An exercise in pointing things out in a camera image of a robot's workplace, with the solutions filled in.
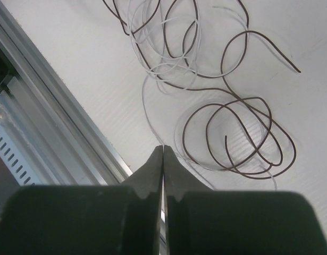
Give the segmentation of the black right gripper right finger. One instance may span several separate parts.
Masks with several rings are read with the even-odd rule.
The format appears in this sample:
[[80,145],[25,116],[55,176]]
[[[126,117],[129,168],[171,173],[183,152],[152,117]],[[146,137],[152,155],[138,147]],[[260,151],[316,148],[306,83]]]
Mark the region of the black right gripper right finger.
[[163,179],[167,253],[183,254],[190,248],[188,207],[183,198],[188,192],[212,189],[179,162],[170,146],[163,147]]

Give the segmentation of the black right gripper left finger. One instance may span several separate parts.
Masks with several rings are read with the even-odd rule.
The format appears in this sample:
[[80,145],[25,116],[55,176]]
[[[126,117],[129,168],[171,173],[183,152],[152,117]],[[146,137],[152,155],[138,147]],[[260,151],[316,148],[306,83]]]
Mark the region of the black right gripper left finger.
[[159,254],[163,146],[118,186],[109,186],[107,201],[118,225],[108,233],[118,237],[117,254]]

